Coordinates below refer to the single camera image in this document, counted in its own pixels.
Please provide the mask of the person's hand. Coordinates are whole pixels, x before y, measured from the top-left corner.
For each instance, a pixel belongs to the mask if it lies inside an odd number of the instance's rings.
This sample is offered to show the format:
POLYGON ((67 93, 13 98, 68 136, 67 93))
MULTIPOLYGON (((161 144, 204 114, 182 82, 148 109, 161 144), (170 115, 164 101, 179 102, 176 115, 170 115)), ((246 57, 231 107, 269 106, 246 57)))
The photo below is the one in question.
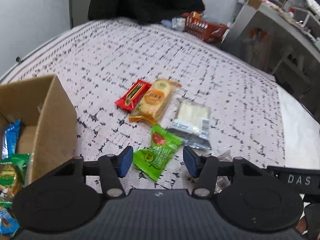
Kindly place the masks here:
POLYGON ((298 224, 296 225, 295 229, 300 233, 300 234, 304 234, 304 232, 306 232, 308 230, 308 224, 307 224, 307 221, 306 221, 306 218, 305 216, 303 216, 298 224))

